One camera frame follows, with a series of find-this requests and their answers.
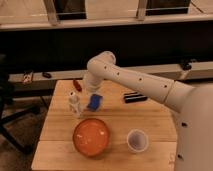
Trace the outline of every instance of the red object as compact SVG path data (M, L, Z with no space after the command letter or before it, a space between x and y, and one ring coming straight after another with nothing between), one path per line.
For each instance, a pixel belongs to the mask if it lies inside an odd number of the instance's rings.
M109 130L99 119L86 119L80 122L73 134L75 148L88 157L103 152L109 143Z
M77 91L79 91L79 92L82 91L81 85L78 83L77 80L73 80L73 85Z

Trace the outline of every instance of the chair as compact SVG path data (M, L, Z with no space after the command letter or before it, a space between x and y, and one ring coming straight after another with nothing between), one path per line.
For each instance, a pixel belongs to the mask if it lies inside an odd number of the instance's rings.
M5 129L4 125L28 113L39 114L40 108L38 106L32 106L21 112L2 118L5 104L11 105L13 103L12 96L14 86L8 81L8 79L9 76L7 74L0 72L0 134L2 134L19 151L24 154L29 154L33 150L32 146L19 144L18 141Z

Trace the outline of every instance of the red marker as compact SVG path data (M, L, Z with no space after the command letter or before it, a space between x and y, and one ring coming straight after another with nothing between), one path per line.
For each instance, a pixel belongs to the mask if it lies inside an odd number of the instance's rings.
M79 91L79 92L82 91L81 85L78 83L77 80L73 80L73 85L77 91Z

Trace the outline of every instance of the blue object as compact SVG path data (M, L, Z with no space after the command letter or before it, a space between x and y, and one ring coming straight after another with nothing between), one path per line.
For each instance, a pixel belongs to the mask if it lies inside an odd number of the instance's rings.
M96 111L101 104L102 98L103 97L98 95L98 94L93 94L90 97L90 103L87 105L87 108L92 110L92 111Z

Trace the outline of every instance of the small item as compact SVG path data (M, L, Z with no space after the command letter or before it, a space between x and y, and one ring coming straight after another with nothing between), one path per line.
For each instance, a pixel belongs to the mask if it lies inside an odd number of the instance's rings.
M186 71L186 70L190 70L190 69L192 69L192 65L189 63L190 61L189 60L181 60L181 62L180 62L180 67L184 70L184 71Z
M73 80L73 85L77 91L82 92L81 85L78 83L77 80L75 80L75 79Z
M25 71L23 78L22 78L22 83L23 84L30 84L33 82L33 71Z
M127 145L133 153L143 152L149 146L148 136L139 129L133 129L127 135Z
M71 109L73 110L75 116L77 118L80 118L82 116L83 110L80 104L80 99L75 92L71 92L69 95L69 105Z
M109 144L109 129L100 119L85 119L76 126L73 133L73 143L77 151L84 156L97 156Z
M45 78L52 78L52 75L48 72L42 72L42 76Z
M148 97L134 92L134 93L125 93L124 94L124 101L125 103L133 103L133 102L139 102L139 101L146 101Z
M100 104L101 104L101 100L103 99L102 96L98 95L98 94L93 94L91 97L90 97L90 102L89 104L87 105L87 108L91 111L96 111L99 107L100 107Z

